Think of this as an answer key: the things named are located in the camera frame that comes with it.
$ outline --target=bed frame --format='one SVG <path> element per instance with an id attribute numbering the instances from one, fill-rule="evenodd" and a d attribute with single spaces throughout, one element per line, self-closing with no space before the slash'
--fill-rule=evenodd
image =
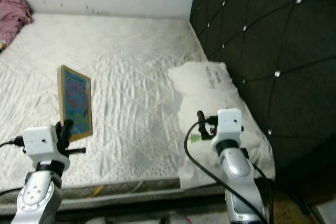
<path id="1" fill-rule="evenodd" d="M 336 0 L 193 0 L 190 21 L 270 141 L 277 181 L 335 164 Z"/>

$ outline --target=white pillow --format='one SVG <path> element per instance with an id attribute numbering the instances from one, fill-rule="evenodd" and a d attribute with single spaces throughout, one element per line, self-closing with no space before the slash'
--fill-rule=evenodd
<path id="1" fill-rule="evenodd" d="M 196 167 L 185 155 L 183 141 L 189 128 L 197 122 L 197 111 L 205 116 L 217 115 L 219 109 L 238 108 L 242 111 L 244 131 L 240 135 L 241 147 L 247 148 L 249 159 L 255 163 L 268 178 L 275 178 L 275 163 L 271 145 L 254 121 L 248 107 L 238 94 L 224 63 L 187 62 L 170 69 L 173 100 L 181 129 L 181 154 L 178 165 L 181 189 L 213 184 L 214 180 Z M 192 131 L 193 140 L 200 135 L 198 127 Z M 210 141 L 188 141 L 190 154 L 205 168 L 223 178 L 219 158 Z"/>

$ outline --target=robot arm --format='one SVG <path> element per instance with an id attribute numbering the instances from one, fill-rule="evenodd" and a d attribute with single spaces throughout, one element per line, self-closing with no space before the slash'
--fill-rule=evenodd
<path id="1" fill-rule="evenodd" d="M 53 223 L 61 204 L 61 176 L 70 165 L 69 155 L 85 153 L 85 148 L 66 150 L 71 138 L 72 121 L 63 127 L 31 127 L 23 132 L 25 152 L 33 161 L 34 173 L 17 197 L 17 211 L 12 224 Z"/>
<path id="2" fill-rule="evenodd" d="M 211 137 L 211 145 L 218 154 L 221 167 L 225 172 L 225 183 L 265 216 L 263 201 L 254 182 L 254 167 L 239 148 L 241 144 L 239 136 L 242 131 L 241 111 L 239 109 L 218 110 L 217 116 L 218 122 L 215 124 L 217 131 L 216 135 Z M 204 119 L 204 115 L 198 117 L 200 120 Z M 225 191 L 225 199 L 231 223 L 261 223 L 255 212 L 228 190 Z"/>

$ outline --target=mattress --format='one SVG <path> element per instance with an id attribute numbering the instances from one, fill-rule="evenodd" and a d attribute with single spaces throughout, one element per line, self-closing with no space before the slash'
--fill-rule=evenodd
<path id="1" fill-rule="evenodd" d="M 76 202 L 100 185 L 105 194 L 178 188 L 179 127 L 166 71 L 206 60 L 188 21 L 47 14 L 33 20 L 0 54 L 0 143 L 59 121 L 57 67 L 64 64 L 91 78 L 93 123 L 93 136 L 70 144 L 87 152 L 70 156 L 65 197 Z M 1 148 L 0 160 L 0 191 L 23 186 L 33 171 L 16 146 Z M 0 197 L 0 204 L 14 196 Z"/>

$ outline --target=pink cloth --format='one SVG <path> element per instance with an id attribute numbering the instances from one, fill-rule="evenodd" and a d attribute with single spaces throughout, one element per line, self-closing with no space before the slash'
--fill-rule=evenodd
<path id="1" fill-rule="evenodd" d="M 25 0 L 0 0 L 0 51 L 30 22 L 29 6 Z"/>

